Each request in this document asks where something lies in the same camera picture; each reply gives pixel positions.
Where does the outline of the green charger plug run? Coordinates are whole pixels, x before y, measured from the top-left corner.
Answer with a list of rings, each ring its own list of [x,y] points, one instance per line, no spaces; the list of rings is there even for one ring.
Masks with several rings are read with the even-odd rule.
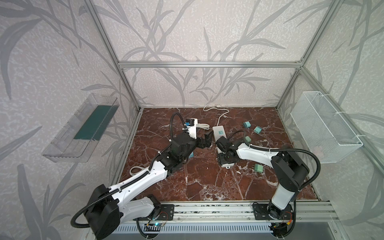
[[[245,136],[244,137],[244,142],[245,142],[245,144],[247,144],[247,145],[249,145],[250,143],[251,143],[251,138],[249,137],[249,136]]]
[[[256,165],[254,166],[254,171],[255,171],[256,173],[263,173],[263,171],[264,171],[264,166],[259,165],[259,164],[256,164]]]

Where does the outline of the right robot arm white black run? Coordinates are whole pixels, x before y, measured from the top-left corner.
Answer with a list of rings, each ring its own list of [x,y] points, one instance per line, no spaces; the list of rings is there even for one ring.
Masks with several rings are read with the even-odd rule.
[[[295,201],[299,192],[311,184],[320,174],[321,162],[312,152],[295,148],[264,148],[248,144],[245,140],[230,142],[224,136],[215,142],[219,149],[219,162],[234,164],[240,160],[253,161],[273,168],[278,180],[278,187],[270,200],[265,213],[273,219],[278,219],[289,203]],[[299,156],[299,153],[310,156],[316,163],[312,177],[309,167]]]

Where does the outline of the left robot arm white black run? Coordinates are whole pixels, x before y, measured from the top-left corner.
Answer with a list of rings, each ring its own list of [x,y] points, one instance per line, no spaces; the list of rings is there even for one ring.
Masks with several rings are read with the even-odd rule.
[[[196,148],[210,148],[213,135],[213,131],[196,138],[186,132],[177,135],[148,167],[136,175],[110,187],[100,185],[95,188],[88,204],[72,217],[71,226],[90,228],[97,240],[103,240],[117,229],[121,221],[150,216],[160,208],[160,202],[155,197],[140,200],[136,197],[178,171]]]

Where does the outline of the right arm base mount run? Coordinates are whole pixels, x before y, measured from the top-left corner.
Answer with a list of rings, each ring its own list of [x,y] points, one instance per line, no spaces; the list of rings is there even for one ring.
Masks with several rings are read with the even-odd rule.
[[[273,206],[272,204],[260,204],[254,202],[252,204],[255,220],[275,220],[275,221],[292,221],[294,210],[290,204],[284,210]]]

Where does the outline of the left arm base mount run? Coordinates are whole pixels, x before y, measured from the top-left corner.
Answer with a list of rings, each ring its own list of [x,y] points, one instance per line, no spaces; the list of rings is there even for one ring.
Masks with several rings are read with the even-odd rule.
[[[155,207],[149,216],[144,217],[144,220],[152,221],[171,221],[174,218],[175,205],[165,204]]]

